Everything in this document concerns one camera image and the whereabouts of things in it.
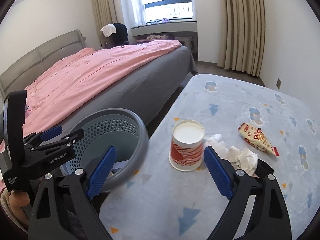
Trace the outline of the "person's left hand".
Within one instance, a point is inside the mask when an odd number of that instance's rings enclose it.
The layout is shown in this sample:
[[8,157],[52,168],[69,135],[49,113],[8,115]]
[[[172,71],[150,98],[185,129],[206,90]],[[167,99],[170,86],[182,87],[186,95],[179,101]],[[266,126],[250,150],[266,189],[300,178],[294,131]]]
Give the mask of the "person's left hand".
[[11,191],[9,196],[9,205],[13,215],[24,226],[29,225],[29,218],[24,212],[24,207],[30,204],[29,196],[23,191]]

